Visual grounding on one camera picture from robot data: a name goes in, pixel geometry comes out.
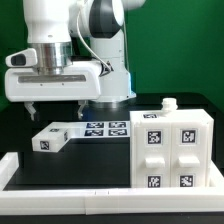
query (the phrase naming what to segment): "black surface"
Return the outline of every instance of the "black surface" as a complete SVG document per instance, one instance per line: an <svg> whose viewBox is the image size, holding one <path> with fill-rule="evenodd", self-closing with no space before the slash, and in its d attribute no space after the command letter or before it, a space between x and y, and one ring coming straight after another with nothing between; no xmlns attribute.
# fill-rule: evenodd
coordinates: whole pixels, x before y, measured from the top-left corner
<svg viewBox="0 0 224 224"><path fill-rule="evenodd" d="M224 213L0 216L3 224L222 224Z"/></svg>
<svg viewBox="0 0 224 224"><path fill-rule="evenodd" d="M164 97L175 97L179 109L205 109L214 119L213 161L224 168L224 115L204 96L194 93L142 94L136 104L109 111L85 108L83 121L129 120L131 110L159 110ZM77 121L74 102L35 104L39 120L32 122L23 104L15 103L0 113L2 153L17 151L20 169L7 186L13 189L60 189L129 186L129 141L71 140L58 154L32 152L31 138L52 121ZM53 173L58 166L57 175ZM76 175L71 178L76 168ZM96 216L0 216L0 223L223 223L224 213L116 214Z"/></svg>

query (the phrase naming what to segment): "green backdrop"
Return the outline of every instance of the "green backdrop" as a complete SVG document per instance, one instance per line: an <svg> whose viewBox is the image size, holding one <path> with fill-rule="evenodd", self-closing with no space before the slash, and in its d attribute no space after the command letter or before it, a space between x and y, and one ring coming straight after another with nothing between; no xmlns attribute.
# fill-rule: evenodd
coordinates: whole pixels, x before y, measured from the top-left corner
<svg viewBox="0 0 224 224"><path fill-rule="evenodd" d="M126 15L137 93L196 92L224 112L224 0L146 0ZM0 3L0 109L5 57L26 47L22 0Z"/></svg>

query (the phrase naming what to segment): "small white knob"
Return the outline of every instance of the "small white knob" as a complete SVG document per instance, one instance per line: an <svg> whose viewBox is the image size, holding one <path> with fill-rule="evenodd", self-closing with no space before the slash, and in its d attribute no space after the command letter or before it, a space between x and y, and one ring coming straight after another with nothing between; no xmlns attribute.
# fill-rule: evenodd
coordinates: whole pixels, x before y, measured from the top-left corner
<svg viewBox="0 0 224 224"><path fill-rule="evenodd" d="M164 98L162 105L162 111L169 113L177 109L177 100L175 98Z"/></svg>

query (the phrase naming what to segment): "white box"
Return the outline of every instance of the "white box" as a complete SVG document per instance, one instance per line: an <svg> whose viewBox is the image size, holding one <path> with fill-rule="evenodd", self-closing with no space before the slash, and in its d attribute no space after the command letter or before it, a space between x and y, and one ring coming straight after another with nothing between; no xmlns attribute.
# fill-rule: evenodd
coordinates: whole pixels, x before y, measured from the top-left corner
<svg viewBox="0 0 224 224"><path fill-rule="evenodd" d="M213 119L201 109L176 108L130 112L132 187L209 185Z"/></svg>

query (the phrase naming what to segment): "white tray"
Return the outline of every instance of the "white tray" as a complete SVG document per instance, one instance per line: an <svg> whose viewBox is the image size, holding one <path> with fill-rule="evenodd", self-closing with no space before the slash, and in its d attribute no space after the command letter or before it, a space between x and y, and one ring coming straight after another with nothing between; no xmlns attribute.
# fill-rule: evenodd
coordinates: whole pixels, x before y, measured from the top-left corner
<svg viewBox="0 0 224 224"><path fill-rule="evenodd" d="M0 215L224 212L224 178L212 163L210 187L3 191L18 154L0 161Z"/></svg>

